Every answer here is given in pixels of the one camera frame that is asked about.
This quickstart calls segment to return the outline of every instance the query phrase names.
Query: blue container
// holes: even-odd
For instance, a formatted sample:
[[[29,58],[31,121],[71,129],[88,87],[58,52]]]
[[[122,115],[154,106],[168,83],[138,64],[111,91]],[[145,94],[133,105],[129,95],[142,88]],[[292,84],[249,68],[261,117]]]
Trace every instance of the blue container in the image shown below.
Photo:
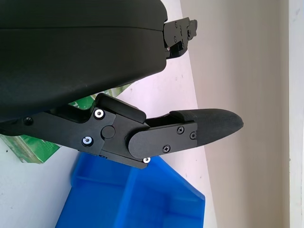
[[[160,157],[140,170],[83,153],[57,228],[202,228],[205,197]]]

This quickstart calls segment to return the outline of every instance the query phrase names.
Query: screw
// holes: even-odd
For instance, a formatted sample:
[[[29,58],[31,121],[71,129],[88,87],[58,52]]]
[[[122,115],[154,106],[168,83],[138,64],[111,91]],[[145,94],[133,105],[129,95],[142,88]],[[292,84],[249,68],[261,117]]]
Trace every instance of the screw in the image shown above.
[[[168,153],[170,151],[171,147],[169,145],[165,145],[163,148],[162,148],[162,152],[164,153]]]
[[[25,117],[23,123],[26,126],[31,126],[34,123],[34,120],[31,117]]]
[[[104,115],[105,115],[105,112],[103,110],[101,110],[101,109],[96,109],[94,111],[94,117],[96,119],[102,119],[104,117]]]
[[[190,134],[190,138],[191,138],[191,139],[196,139],[196,132],[192,132],[192,133]]]
[[[180,126],[177,128],[177,134],[183,134],[184,133],[185,128],[183,126]]]
[[[148,164],[151,161],[151,158],[144,158],[143,159],[143,163]]]
[[[93,139],[90,136],[86,136],[82,139],[82,144],[84,146],[92,146],[93,145]]]

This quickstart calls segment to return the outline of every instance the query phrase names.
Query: green packaging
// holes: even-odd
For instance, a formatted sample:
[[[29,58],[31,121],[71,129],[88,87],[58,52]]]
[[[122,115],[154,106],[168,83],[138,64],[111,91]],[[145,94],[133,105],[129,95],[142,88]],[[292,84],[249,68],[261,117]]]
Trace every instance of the green packaging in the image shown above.
[[[112,97],[117,97],[122,93],[130,84],[109,89],[103,93],[108,94]],[[77,107],[79,109],[89,109],[94,102],[96,95],[88,96],[70,103],[70,105]],[[21,135],[21,136],[6,136],[0,135],[0,138],[5,144],[15,153],[15,155],[22,162],[28,163],[44,163],[48,160],[59,148],[60,146],[47,142],[34,137]]]

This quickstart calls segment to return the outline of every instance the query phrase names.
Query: white wall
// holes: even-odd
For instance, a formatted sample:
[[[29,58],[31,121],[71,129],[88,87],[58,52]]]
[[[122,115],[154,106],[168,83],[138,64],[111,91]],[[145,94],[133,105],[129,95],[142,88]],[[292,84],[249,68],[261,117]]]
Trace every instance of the white wall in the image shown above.
[[[304,1],[289,0],[290,227],[304,228]]]
[[[281,45],[287,42],[281,38],[286,27],[280,13],[286,4],[181,0],[181,6],[184,17],[199,23],[189,44],[199,108],[228,109],[245,123],[238,133],[205,148],[218,227],[284,227],[288,174],[282,176],[288,155],[282,156],[282,147],[288,148],[283,134],[288,113],[282,110],[288,94],[282,91],[288,91],[288,81],[281,71],[288,65],[281,66],[286,63]]]

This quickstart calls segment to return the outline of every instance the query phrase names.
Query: black plastic housing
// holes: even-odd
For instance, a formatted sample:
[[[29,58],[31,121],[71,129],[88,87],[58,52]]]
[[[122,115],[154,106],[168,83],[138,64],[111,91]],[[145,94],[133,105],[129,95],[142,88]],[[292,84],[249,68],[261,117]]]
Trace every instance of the black plastic housing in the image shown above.
[[[160,0],[0,0],[0,122],[166,67]]]

